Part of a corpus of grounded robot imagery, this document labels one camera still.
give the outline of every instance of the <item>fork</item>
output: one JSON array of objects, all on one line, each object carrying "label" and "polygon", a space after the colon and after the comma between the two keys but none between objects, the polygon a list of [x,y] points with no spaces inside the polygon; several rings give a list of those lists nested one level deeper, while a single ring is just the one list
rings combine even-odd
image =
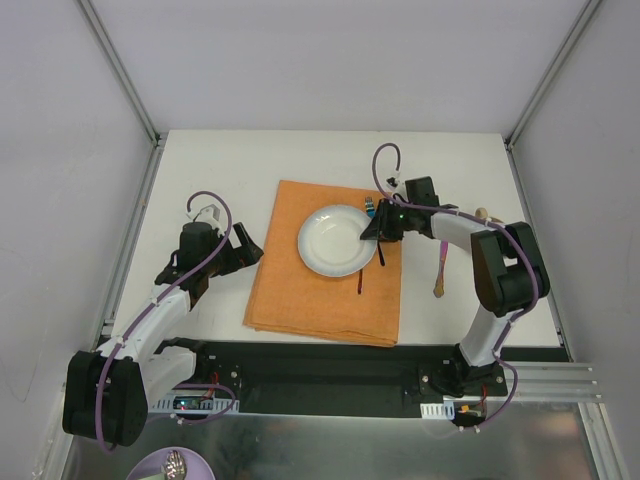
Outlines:
[{"label": "fork", "polygon": [[172,450],[169,452],[163,471],[167,476],[167,480],[184,480],[186,478],[187,464],[179,451]]},{"label": "fork", "polygon": [[376,215],[376,207],[373,204],[373,198],[371,197],[365,197],[364,198],[364,209],[367,212],[367,215],[369,215],[370,218],[375,217]]}]

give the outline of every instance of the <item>orange cloth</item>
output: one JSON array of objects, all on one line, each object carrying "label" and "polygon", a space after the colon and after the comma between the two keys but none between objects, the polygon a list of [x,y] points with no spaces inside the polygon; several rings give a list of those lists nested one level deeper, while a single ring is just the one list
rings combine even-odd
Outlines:
[{"label": "orange cloth", "polygon": [[340,342],[392,347],[398,341],[402,246],[383,243],[386,266],[376,253],[358,273],[328,278],[311,271],[298,254],[298,232],[316,210],[352,205],[364,211],[364,198],[377,205],[376,191],[283,180],[271,215],[244,324],[256,330],[309,335]]}]

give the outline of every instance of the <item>white plate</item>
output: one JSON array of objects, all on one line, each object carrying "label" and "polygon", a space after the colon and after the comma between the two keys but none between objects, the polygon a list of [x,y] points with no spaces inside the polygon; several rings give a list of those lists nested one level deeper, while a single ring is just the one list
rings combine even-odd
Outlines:
[{"label": "white plate", "polygon": [[131,471],[127,480],[138,480],[160,473],[160,468],[167,460],[167,455],[172,450],[178,450],[187,464],[187,477],[185,480],[216,480],[211,467],[204,458],[193,450],[182,447],[167,447],[156,450],[144,457]]},{"label": "white plate", "polygon": [[375,240],[360,240],[371,219],[362,210],[332,205],[311,215],[298,233],[298,252],[307,267],[327,277],[363,268],[376,252]]}]

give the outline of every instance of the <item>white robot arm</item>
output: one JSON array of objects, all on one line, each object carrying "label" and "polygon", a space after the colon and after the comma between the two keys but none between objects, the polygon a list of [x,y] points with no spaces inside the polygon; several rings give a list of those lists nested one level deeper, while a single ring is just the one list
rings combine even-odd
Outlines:
[{"label": "white robot arm", "polygon": [[193,352],[177,346],[156,351],[207,291],[209,278],[254,265],[263,255],[241,223],[233,225],[240,246],[224,242],[218,213],[211,205],[191,215],[179,249],[157,276],[145,306],[95,352],[73,356],[67,370],[65,432],[131,445],[144,428],[149,406],[193,376]]},{"label": "white robot arm", "polygon": [[[381,189],[377,177],[375,180]],[[394,178],[388,183],[394,188],[398,186]],[[534,298],[549,293],[549,277],[533,231],[526,223],[483,222],[451,205],[441,206],[431,177],[408,180],[404,185],[407,201],[385,194],[360,238],[396,242],[402,240],[405,232],[416,231],[471,254],[480,306],[469,332],[455,346],[450,362],[429,375],[429,385],[435,391],[461,397],[470,387],[482,385],[498,374],[497,358],[511,330],[512,319],[530,308]],[[507,265],[505,258],[515,259],[516,263]]]}]

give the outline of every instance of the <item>white table surface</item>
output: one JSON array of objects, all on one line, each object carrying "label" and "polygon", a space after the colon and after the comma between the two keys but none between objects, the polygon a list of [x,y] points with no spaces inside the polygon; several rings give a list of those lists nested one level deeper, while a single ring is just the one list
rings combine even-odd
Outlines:
[{"label": "white table surface", "polygon": [[[375,189],[371,157],[384,142],[400,146],[402,178],[431,176],[441,203],[453,203],[468,212],[482,206],[507,223],[524,219],[497,134],[173,130],[153,185],[114,332],[119,333],[131,320],[178,247],[182,225],[188,221],[185,202],[191,193],[212,190],[221,195],[231,208],[233,221],[243,222],[253,240],[263,246],[279,180]],[[392,149],[380,156],[378,167],[380,178],[391,175],[395,167]],[[201,197],[194,208],[210,203],[210,198]],[[478,300],[470,255],[449,248],[445,295],[436,299],[432,290],[438,255],[438,241],[417,233],[405,236],[399,344],[455,344],[475,315]],[[252,267],[212,279],[196,309],[172,336],[325,342],[243,326],[255,272]],[[546,299],[522,318],[507,344],[558,346]]]}]

